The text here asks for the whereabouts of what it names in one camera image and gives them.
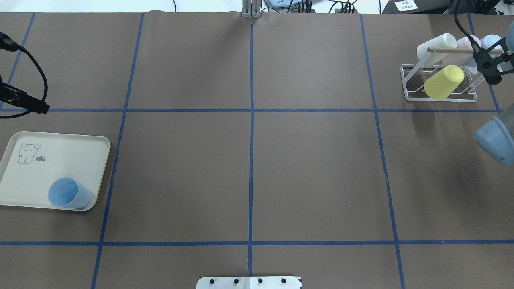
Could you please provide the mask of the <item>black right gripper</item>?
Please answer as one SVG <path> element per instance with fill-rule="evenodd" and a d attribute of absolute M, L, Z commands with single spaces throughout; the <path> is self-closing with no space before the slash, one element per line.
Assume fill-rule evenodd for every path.
<path fill-rule="evenodd" d="M 490 55 L 490 52 L 497 45 L 501 47 L 502 51 L 498 53 L 497 57 L 493 57 Z M 499 70 L 499 64 L 501 63 L 514 65 L 513 47 L 513 36 L 501 38 L 492 47 L 487 49 L 480 47 L 475 42 L 473 43 L 473 58 L 477 63 L 477 71 L 482 74 L 488 84 L 498 85 L 502 81 L 503 75 L 513 74 L 513 68 L 506 71 Z"/>

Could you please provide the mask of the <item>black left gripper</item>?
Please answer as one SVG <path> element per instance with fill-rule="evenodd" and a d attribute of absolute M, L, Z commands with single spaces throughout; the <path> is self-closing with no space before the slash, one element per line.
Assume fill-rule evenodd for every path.
<path fill-rule="evenodd" d="M 17 108 L 25 108 L 37 114 L 48 112 L 50 106 L 42 100 L 27 100 L 24 102 L 27 95 L 25 91 L 4 83 L 2 77 L 0 77 L 0 100 L 2 102 Z"/>

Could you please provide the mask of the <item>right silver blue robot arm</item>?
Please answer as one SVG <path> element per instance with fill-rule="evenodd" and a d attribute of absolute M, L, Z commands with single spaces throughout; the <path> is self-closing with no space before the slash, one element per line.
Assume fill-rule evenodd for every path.
<path fill-rule="evenodd" d="M 513 69 L 500 71 L 501 63 L 513 66 L 513 25 L 510 24 L 506 37 L 501 38 L 490 48 L 480 48 L 474 54 L 477 70 L 490 85 L 498 85 L 503 75 L 513 73 Z M 493 159 L 504 165 L 514 161 L 514 107 L 510 105 L 499 115 L 492 117 L 474 134 L 477 144 Z"/>

